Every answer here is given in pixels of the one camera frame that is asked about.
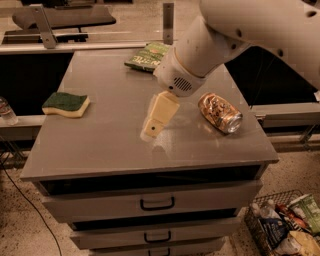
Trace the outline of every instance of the desk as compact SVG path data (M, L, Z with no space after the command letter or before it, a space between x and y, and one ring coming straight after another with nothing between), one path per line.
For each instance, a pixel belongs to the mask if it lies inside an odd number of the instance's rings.
M46 117L21 179L37 186L45 207L91 255L220 250L277 154L224 66L181 99L157 139L142 139L161 88L152 74L124 66L136 51L75 52L59 90L92 103L81 119ZM221 134L201 115L197 103L209 91L243 113L235 134Z
M55 9L44 8L52 29L80 28L89 26L110 25L116 23L105 5L92 5L87 8ZM20 28L26 30L36 27L30 8L23 8L13 14L12 20Z

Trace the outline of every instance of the speckled floor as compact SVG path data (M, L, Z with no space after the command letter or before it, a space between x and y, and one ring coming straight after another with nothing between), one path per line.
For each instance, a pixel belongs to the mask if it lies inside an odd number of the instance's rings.
M280 161L270 165L262 177L264 183L258 196L265 196L288 190L312 193L320 204L320 136L311 138L306 149L296 137L271 137L279 152ZM39 209L57 238L62 255L82 256L88 251L80 251L69 239L71 229L66 224L57 223L40 202L39 192L30 183L19 180L21 170L8 170L8 174ZM38 213L21 196L4 171L0 171L0 255L3 256L55 256L58 247L39 217ZM244 222L229 237L221 251L208 256L257 256L259 251L252 241Z

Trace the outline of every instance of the drawer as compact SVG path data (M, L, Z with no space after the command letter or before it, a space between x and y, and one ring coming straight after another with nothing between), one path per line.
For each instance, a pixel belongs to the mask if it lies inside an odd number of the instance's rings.
M144 225L141 220L124 228L73 232L71 240L79 249L155 245L228 236L239 227L240 221L235 217Z
M259 180L210 183L134 191L49 196L43 204L58 222L83 222L247 206Z
M179 256L191 255L196 253L211 253L221 250L225 240L216 238L203 241L194 241L194 243L178 244L173 246L163 246L156 248L131 248L127 251L110 252L105 249L91 250L89 256Z

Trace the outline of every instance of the yellow sponge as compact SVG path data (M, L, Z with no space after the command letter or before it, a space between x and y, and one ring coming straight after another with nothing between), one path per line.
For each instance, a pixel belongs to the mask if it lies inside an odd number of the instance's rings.
M46 115L58 114L69 118L82 117L90 104L87 95L78 96L65 92L54 92L42 105Z

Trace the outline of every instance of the green sponge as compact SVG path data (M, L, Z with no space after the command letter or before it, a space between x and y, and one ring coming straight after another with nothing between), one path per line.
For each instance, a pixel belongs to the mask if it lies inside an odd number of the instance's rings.
M65 92L54 92L42 105L46 115L58 114L70 118L82 117L90 104L87 95L78 96Z

